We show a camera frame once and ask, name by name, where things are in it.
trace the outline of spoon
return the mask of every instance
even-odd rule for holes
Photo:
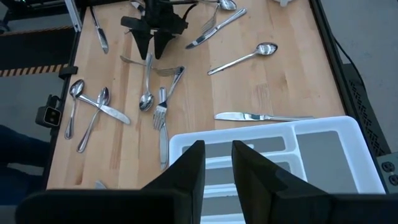
[[[204,1],[204,2],[217,2],[216,9],[212,15],[212,17],[202,26],[201,31],[202,33],[206,33],[209,31],[211,28],[213,28],[216,25],[217,22],[217,12],[218,9],[221,8],[222,10],[225,11],[235,11],[237,6],[236,3],[232,0],[219,0],[219,1]]]
[[[146,90],[145,93],[141,96],[139,100],[139,109],[141,111],[147,111],[149,108],[154,104],[154,96],[149,91],[149,75],[150,75],[150,68],[152,67],[152,58],[153,54],[148,53],[146,62],[146,73],[145,73],[145,86]]]
[[[104,87],[101,90],[101,93],[99,93],[99,95],[97,97],[97,103],[99,104],[99,107],[97,108],[97,111],[93,115],[93,118],[91,119],[91,122],[88,125],[88,128],[86,130],[85,135],[83,136],[83,139],[79,143],[79,146],[77,148],[77,152],[82,153],[82,152],[85,151],[86,146],[87,146],[87,142],[88,142],[88,137],[90,136],[91,131],[93,130],[93,125],[94,125],[95,118],[97,117],[98,112],[101,111],[101,107],[103,105],[107,106],[109,104],[110,100],[111,100],[111,95],[109,93],[109,90],[108,90],[108,88]]]
[[[69,88],[69,94],[73,98],[73,106],[72,112],[70,114],[70,118],[68,121],[67,129],[65,130],[65,139],[71,139],[73,136],[73,122],[75,117],[75,110],[76,110],[76,99],[83,93],[83,88],[85,86],[85,82],[80,79],[77,80],[74,84],[72,84]]]
[[[212,75],[214,73],[217,73],[219,71],[222,71],[234,64],[237,64],[239,62],[242,62],[243,60],[249,59],[255,55],[272,55],[273,53],[275,53],[275,51],[278,49],[278,45],[273,44],[273,43],[268,43],[268,42],[264,42],[261,43],[259,45],[257,45],[256,49],[254,50],[253,53],[246,55],[244,57],[241,57],[233,62],[227,63],[226,65],[220,66],[218,68],[212,69],[210,70],[207,75]]]

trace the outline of white cutlery tray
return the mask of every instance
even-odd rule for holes
[[[206,144],[202,223],[244,223],[235,205],[233,140],[326,192],[385,193],[360,128],[348,116],[178,134],[170,140],[170,165],[197,140]]]

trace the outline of black robotic claw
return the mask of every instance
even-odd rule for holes
[[[197,4],[197,1],[177,1],[169,0],[144,0],[145,14],[141,19],[123,16],[121,25],[128,27],[134,36],[141,58],[145,60],[150,39],[155,36],[155,58],[160,59],[166,48],[167,43],[173,39],[174,34],[182,34],[188,28],[185,21],[191,9]],[[173,5],[192,4],[184,16],[181,18],[174,13]]]

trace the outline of yellow and black striped tape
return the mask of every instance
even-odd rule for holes
[[[56,27],[56,28],[50,28],[50,29],[40,29],[40,30],[26,30],[26,31],[17,31],[17,32],[5,32],[0,35],[6,36],[6,35],[17,35],[17,34],[30,34],[34,32],[46,32],[46,31],[53,31],[53,30],[62,30],[62,29],[71,29],[73,26],[61,26],[61,27]]]
[[[38,67],[30,67],[30,68],[14,68],[10,70],[0,70],[0,77],[14,77],[21,75],[32,75],[39,73],[51,73],[51,72],[59,72],[61,68],[67,67],[68,64],[63,65],[47,65],[47,66],[38,66]]]

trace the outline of butcher block tabletop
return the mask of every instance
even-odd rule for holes
[[[160,60],[153,66],[170,68],[183,65],[185,74],[168,101],[169,138],[181,133],[235,128],[270,122],[215,121],[214,115],[226,111],[268,113],[279,116],[343,115],[344,109],[333,79],[308,0],[296,0],[282,8],[271,0],[235,0],[243,17],[227,25],[206,42],[191,50],[185,46],[200,36],[201,26],[211,17],[214,7],[199,3],[188,14],[188,29],[169,42]],[[189,5],[175,6],[180,16]],[[65,104],[60,134],[53,155],[48,189],[92,189],[102,181],[112,189],[139,189],[162,173],[159,132],[152,127],[160,86],[170,89],[173,77],[150,77],[155,105],[146,112],[139,109],[144,92],[144,67],[124,63],[124,55],[138,62],[137,45],[122,16],[139,17],[129,2],[95,7],[100,26],[109,44],[104,54],[87,10],[81,32],[75,66],[78,73],[70,84],[85,81],[84,94],[96,99],[103,87],[111,93],[110,106],[126,114],[131,124],[100,113],[84,153],[76,149],[96,108],[78,101],[74,135],[64,138],[72,97]],[[218,23],[233,12],[220,11]],[[219,67],[251,53],[261,42],[276,43],[279,48],[269,57],[255,57],[212,76]],[[153,52],[153,40],[150,50]]]

